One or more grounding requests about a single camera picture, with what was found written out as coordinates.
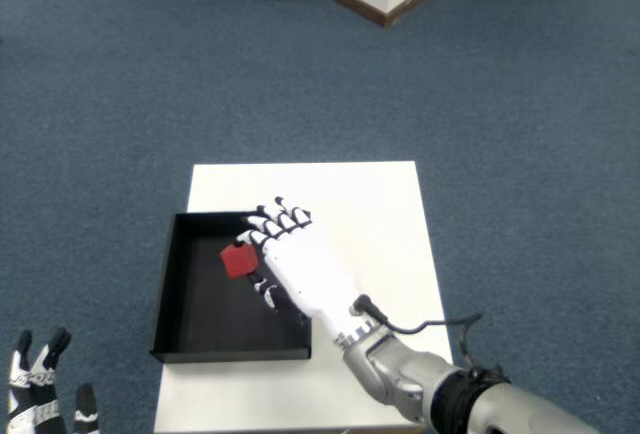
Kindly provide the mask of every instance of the blue carpet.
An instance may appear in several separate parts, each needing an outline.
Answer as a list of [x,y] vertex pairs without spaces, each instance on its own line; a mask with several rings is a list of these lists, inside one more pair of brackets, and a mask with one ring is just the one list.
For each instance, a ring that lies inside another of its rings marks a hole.
[[603,432],[640,415],[640,0],[0,0],[0,366],[75,334],[67,419],[150,432],[147,353],[194,163],[415,159],[445,310]]

